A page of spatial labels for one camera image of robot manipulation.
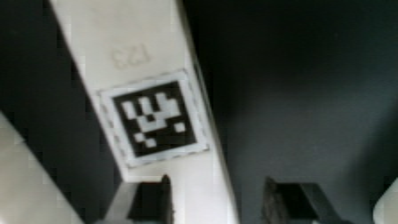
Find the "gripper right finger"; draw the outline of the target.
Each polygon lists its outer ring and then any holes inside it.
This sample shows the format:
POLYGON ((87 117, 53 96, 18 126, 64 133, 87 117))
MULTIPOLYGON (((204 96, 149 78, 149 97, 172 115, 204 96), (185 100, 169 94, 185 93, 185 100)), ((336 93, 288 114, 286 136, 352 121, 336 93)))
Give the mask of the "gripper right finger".
POLYGON ((265 178, 265 224, 354 224, 336 212, 316 183, 277 182, 265 178))

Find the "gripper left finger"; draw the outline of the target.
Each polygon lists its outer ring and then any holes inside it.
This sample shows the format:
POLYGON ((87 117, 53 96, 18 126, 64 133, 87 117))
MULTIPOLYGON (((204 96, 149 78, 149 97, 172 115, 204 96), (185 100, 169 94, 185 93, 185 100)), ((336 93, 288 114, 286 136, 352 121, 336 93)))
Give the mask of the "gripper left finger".
POLYGON ((94 224, 174 224, 172 182, 123 183, 105 217, 94 224))

